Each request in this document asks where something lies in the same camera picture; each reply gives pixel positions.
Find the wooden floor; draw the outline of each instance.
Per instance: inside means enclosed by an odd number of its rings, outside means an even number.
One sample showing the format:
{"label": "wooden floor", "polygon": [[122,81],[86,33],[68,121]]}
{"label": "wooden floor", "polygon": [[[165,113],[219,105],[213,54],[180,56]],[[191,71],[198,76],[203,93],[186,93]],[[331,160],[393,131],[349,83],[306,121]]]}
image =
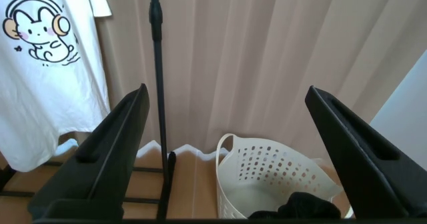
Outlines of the wooden floor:
{"label": "wooden floor", "polygon": [[[53,161],[63,161],[65,156],[54,158]],[[148,151],[135,162],[136,167],[161,168],[160,152],[157,149]],[[29,173],[17,173],[5,187],[6,191],[34,191],[56,172],[58,167],[38,167]],[[334,181],[339,181],[335,172],[325,169]],[[127,189],[127,197],[159,198],[163,177],[161,173],[133,172]],[[1,223],[26,224],[31,222],[27,212],[29,198],[0,197]],[[345,194],[334,199],[334,203],[342,213],[348,208]],[[153,219],[157,213],[157,205],[124,203],[124,218]],[[217,218],[216,206],[216,174],[215,160],[203,161],[198,154],[183,152],[177,155],[171,197],[169,200],[168,219],[212,219]]]}

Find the laundry basket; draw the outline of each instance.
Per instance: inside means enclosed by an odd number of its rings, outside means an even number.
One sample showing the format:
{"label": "laundry basket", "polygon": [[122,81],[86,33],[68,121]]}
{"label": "laundry basket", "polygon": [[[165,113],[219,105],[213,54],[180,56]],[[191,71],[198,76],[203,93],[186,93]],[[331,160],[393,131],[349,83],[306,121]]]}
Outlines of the laundry basket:
{"label": "laundry basket", "polygon": [[[233,148],[219,164],[223,142]],[[255,211],[277,211],[295,191],[331,201],[342,188],[312,160],[281,143],[226,134],[216,151],[218,215],[249,217]]]}

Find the t-shirt sleeve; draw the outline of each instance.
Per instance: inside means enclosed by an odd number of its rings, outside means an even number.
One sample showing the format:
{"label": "t-shirt sleeve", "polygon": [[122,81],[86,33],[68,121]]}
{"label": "t-shirt sleeve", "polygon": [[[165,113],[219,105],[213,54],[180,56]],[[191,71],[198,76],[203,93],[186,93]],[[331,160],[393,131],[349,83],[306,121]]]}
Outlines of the t-shirt sleeve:
{"label": "t-shirt sleeve", "polygon": [[92,6],[94,17],[107,17],[111,15],[111,10],[107,0],[89,0]]}

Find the black metal pole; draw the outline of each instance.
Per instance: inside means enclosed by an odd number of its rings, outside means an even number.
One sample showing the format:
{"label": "black metal pole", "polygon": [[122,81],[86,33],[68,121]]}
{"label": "black metal pole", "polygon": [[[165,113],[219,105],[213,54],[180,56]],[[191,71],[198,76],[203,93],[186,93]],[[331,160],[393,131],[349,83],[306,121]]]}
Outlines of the black metal pole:
{"label": "black metal pole", "polygon": [[161,162],[163,165],[163,181],[169,184],[169,170],[167,166],[167,142],[165,97],[163,92],[163,67],[161,60],[161,24],[163,14],[159,0],[151,0],[149,4],[149,22],[151,23],[151,35],[154,44],[155,84],[157,86],[157,108],[159,111]]}

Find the curtain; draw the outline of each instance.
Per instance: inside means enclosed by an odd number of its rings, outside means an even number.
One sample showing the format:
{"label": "curtain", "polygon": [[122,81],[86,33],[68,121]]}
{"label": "curtain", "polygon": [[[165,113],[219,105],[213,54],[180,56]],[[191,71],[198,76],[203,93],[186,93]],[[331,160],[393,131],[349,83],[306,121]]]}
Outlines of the curtain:
{"label": "curtain", "polygon": [[[159,141],[150,0],[97,20],[111,106],[145,83],[141,144]],[[427,48],[427,0],[160,0],[169,150],[224,133],[328,158],[304,97],[314,85],[369,122]]]}

